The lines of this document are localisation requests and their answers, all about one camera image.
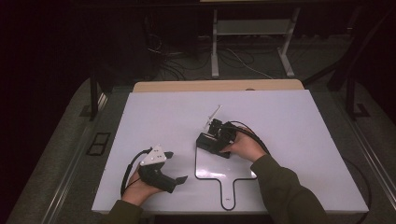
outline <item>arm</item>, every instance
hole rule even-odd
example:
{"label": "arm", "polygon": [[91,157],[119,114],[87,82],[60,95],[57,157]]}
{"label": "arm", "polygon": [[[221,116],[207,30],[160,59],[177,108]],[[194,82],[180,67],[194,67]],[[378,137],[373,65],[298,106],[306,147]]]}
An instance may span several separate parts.
{"label": "arm", "polygon": [[143,209],[140,205],[151,195],[161,192],[140,180],[137,169],[129,179],[128,188],[121,200],[117,200],[111,211],[102,220],[101,224],[137,224]]}
{"label": "arm", "polygon": [[329,223],[317,197],[300,185],[297,174],[281,167],[253,139],[237,133],[234,143],[222,151],[253,162],[250,169],[258,177],[262,201],[275,223]]}

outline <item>hand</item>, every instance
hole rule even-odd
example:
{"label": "hand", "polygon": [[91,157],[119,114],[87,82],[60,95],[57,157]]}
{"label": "hand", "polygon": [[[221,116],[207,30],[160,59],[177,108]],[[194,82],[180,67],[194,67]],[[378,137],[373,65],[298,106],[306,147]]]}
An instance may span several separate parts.
{"label": "hand", "polygon": [[121,197],[123,201],[137,206],[140,206],[151,195],[162,192],[161,189],[150,186],[140,179],[139,173],[137,172],[139,167],[140,166],[136,168],[134,174],[129,178],[128,186],[130,184],[132,185],[125,190]]}
{"label": "hand", "polygon": [[[243,130],[250,132],[251,131],[245,127],[239,127]],[[249,161],[256,161],[263,155],[266,155],[265,151],[260,147],[260,145],[253,140],[251,137],[247,136],[244,133],[236,132],[235,141],[232,144],[225,147],[221,152],[233,152],[240,156],[243,159]]]}

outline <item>person's left hand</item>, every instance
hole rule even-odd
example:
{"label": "person's left hand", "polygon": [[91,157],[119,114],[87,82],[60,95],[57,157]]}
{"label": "person's left hand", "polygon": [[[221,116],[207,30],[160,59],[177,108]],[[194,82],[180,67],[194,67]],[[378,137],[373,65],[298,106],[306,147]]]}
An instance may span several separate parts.
{"label": "person's left hand", "polygon": [[161,189],[150,186],[140,179],[139,173],[137,172],[139,167],[140,166],[136,168],[134,174],[129,178],[128,186],[130,184],[132,185],[125,190],[121,197],[123,201],[137,206],[140,206],[151,195],[162,192]]}

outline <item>floor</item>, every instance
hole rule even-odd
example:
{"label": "floor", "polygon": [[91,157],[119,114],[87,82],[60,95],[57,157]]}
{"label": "floor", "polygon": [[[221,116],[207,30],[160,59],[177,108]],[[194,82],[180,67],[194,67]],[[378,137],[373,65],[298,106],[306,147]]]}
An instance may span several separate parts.
{"label": "floor", "polygon": [[[295,78],[305,80],[336,62],[345,53],[350,41],[347,35],[335,35],[327,39],[317,36],[293,38],[288,56]],[[164,52],[167,57],[161,63],[158,76],[152,81],[211,79],[209,43],[210,40],[202,36],[199,53],[195,56],[169,48]],[[281,44],[282,39],[276,36],[220,39],[219,79],[287,78],[276,52]],[[329,92],[326,88],[330,77],[331,74],[305,88],[311,91],[332,139],[340,154],[346,158],[346,165],[370,207],[367,215],[330,214],[332,223],[395,223],[395,207],[363,151],[367,146],[371,147],[390,179],[396,179],[396,164],[393,162],[396,158],[396,127],[360,85],[356,91],[356,101],[365,106],[370,117],[351,121],[344,110],[345,90]],[[129,91],[129,88],[119,87],[107,94],[101,101],[97,118],[90,121],[87,117],[89,81],[80,86],[8,223],[25,223],[26,220],[31,223],[42,220],[50,223],[97,223],[102,218],[102,215],[91,211],[91,206]],[[95,133],[112,133],[106,151],[100,157],[85,155]],[[158,216],[154,220],[154,223],[160,224],[169,222],[272,223],[268,216]]]}

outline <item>jacket sleeve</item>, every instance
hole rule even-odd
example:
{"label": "jacket sleeve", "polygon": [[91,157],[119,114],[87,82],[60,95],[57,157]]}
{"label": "jacket sleeve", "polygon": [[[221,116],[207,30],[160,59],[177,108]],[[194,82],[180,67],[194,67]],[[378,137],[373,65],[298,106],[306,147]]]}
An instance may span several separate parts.
{"label": "jacket sleeve", "polygon": [[122,200],[116,201],[111,211],[102,220],[101,224],[137,224],[143,209]]}
{"label": "jacket sleeve", "polygon": [[281,167],[270,155],[250,167],[259,180],[262,201],[277,224],[329,223],[314,193],[301,186],[297,174]]}

